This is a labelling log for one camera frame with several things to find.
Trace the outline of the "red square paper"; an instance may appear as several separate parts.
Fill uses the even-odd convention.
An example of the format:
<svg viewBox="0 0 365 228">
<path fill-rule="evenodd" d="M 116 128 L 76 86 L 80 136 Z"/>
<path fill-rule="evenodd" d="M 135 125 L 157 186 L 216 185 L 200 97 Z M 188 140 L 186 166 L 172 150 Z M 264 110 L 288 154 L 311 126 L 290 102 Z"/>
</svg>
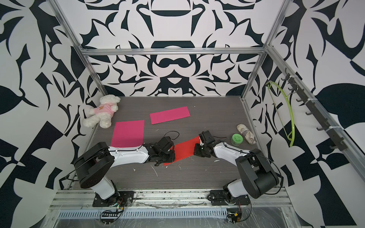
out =
<svg viewBox="0 0 365 228">
<path fill-rule="evenodd" d="M 173 163 L 188 158 L 190 156 L 193 156 L 195 145 L 199 143 L 200 143 L 200 138 L 196 137 L 189 141 L 177 144 L 175 146 L 175 160 L 173 161 Z"/>
</svg>

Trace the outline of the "magenta paper sheet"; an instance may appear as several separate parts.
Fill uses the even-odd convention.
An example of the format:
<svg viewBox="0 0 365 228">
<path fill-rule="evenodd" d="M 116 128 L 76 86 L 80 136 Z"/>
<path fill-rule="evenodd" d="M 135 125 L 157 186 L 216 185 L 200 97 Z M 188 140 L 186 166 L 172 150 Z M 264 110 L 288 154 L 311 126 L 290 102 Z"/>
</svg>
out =
<svg viewBox="0 0 365 228">
<path fill-rule="evenodd" d="M 151 124 L 160 124 L 178 119 L 190 117 L 188 107 L 180 107 L 176 109 L 166 110 L 162 112 L 150 114 Z"/>
<path fill-rule="evenodd" d="M 144 120 L 117 122 L 114 128 L 111 146 L 131 148 L 141 146 L 144 141 Z"/>
</svg>

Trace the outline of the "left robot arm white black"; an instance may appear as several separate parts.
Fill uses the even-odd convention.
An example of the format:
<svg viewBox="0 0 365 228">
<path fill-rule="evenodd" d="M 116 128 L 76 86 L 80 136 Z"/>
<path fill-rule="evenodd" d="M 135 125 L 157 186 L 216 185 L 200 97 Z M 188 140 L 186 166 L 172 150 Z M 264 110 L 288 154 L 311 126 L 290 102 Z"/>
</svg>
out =
<svg viewBox="0 0 365 228">
<path fill-rule="evenodd" d="M 155 166 L 175 161 L 175 145 L 169 136 L 155 143 L 143 143 L 141 146 L 117 148 L 99 142 L 78 157 L 73 165 L 79 185 L 83 189 L 92 189 L 104 202 L 117 201 L 119 197 L 115 184 L 106 177 L 109 169 L 131 163 L 153 162 Z"/>
</svg>

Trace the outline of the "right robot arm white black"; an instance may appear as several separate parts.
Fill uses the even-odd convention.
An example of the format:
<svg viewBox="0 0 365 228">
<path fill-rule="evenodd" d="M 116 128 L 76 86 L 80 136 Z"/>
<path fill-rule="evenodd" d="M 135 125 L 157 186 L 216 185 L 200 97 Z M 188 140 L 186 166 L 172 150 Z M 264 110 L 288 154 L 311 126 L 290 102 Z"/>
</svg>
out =
<svg viewBox="0 0 365 228">
<path fill-rule="evenodd" d="M 194 148 L 194 155 L 199 157 L 216 157 L 235 165 L 240 178 L 224 187 L 230 198 L 250 195 L 257 199 L 272 188 L 279 185 L 279 178 L 274 172 L 270 160 L 261 150 L 243 150 L 226 144 L 223 140 L 216 140 L 209 131 L 199 134 L 200 143 Z"/>
</svg>

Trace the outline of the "green round lid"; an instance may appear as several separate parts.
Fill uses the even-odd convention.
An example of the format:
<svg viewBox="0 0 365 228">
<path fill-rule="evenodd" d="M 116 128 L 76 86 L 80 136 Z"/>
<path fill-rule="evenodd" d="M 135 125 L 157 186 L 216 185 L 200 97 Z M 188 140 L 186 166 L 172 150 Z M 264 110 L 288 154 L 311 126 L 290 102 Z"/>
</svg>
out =
<svg viewBox="0 0 365 228">
<path fill-rule="evenodd" d="M 243 137 L 241 134 L 233 134 L 231 137 L 231 144 L 233 146 L 238 147 L 240 144 L 243 143 Z"/>
</svg>

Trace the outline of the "white grey sneaker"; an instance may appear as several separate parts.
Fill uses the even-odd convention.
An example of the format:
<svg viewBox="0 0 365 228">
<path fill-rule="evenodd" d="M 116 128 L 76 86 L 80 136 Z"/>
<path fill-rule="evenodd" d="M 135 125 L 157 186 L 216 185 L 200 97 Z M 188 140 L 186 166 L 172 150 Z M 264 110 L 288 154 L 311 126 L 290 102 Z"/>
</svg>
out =
<svg viewBox="0 0 365 228">
<path fill-rule="evenodd" d="M 257 143 L 254 133 L 246 125 L 241 123 L 236 128 L 248 144 L 255 145 Z"/>
</svg>

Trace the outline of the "white teddy bear pink shirt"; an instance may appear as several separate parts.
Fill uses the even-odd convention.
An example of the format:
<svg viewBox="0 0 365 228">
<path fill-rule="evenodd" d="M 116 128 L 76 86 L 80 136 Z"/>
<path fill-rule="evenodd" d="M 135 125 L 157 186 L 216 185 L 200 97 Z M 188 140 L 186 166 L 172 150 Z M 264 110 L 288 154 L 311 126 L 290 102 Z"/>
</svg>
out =
<svg viewBox="0 0 365 228">
<path fill-rule="evenodd" d="M 107 129 L 112 125 L 112 117 L 118 111 L 118 103 L 120 97 L 114 95 L 106 95 L 100 98 L 100 105 L 90 109 L 90 117 L 83 120 L 84 127 L 94 127 L 99 125 L 101 128 Z"/>
</svg>

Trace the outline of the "right black connector board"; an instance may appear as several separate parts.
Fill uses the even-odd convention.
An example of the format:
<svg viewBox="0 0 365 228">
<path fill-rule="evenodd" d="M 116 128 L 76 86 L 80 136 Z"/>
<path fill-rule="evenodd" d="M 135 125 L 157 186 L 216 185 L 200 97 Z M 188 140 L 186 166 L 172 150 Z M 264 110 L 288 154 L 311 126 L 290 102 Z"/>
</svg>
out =
<svg viewBox="0 0 365 228">
<path fill-rule="evenodd" d="M 232 211 L 232 210 L 227 211 L 226 219 L 228 222 L 235 224 L 240 222 L 241 218 L 242 218 L 241 211 Z"/>
</svg>

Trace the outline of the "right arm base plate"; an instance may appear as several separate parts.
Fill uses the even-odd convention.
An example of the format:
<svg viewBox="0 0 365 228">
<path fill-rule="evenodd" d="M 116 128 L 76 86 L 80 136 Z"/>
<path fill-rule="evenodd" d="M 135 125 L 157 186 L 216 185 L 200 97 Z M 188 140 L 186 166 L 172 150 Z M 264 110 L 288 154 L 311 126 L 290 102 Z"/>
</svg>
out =
<svg viewBox="0 0 365 228">
<path fill-rule="evenodd" d="M 234 197 L 228 190 L 211 190 L 207 196 L 207 200 L 210 201 L 213 206 L 247 206 L 251 202 L 247 195 Z"/>
</svg>

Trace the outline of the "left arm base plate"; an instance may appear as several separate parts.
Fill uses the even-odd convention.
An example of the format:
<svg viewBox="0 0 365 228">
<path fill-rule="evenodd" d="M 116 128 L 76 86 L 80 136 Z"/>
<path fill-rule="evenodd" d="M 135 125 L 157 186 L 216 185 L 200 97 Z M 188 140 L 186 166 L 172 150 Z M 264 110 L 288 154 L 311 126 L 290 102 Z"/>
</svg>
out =
<svg viewBox="0 0 365 228">
<path fill-rule="evenodd" d="M 134 201 L 134 191 L 119 191 L 108 199 L 102 199 L 99 194 L 95 193 L 92 206 L 94 208 L 126 206 Z"/>
</svg>

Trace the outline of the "black wall hook rack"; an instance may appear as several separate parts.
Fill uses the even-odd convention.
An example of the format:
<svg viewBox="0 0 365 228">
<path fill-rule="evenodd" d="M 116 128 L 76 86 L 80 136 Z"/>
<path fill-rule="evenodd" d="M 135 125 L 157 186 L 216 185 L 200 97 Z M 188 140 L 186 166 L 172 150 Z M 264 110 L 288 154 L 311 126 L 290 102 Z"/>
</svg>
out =
<svg viewBox="0 0 365 228">
<path fill-rule="evenodd" d="M 326 132 L 332 140 L 334 145 L 330 146 L 330 149 L 338 149 L 340 151 L 346 150 L 348 146 L 345 143 L 345 138 L 339 132 L 341 127 L 330 119 L 327 111 L 324 110 L 324 107 L 320 104 L 319 100 L 315 98 L 308 88 L 301 82 L 299 76 L 291 75 L 286 68 L 283 81 L 287 81 L 291 85 L 289 90 L 292 94 L 296 93 L 299 96 L 297 102 L 307 107 L 309 111 L 306 112 L 306 115 L 314 116 L 320 124 L 320 127 L 318 127 L 317 130 Z"/>
</svg>

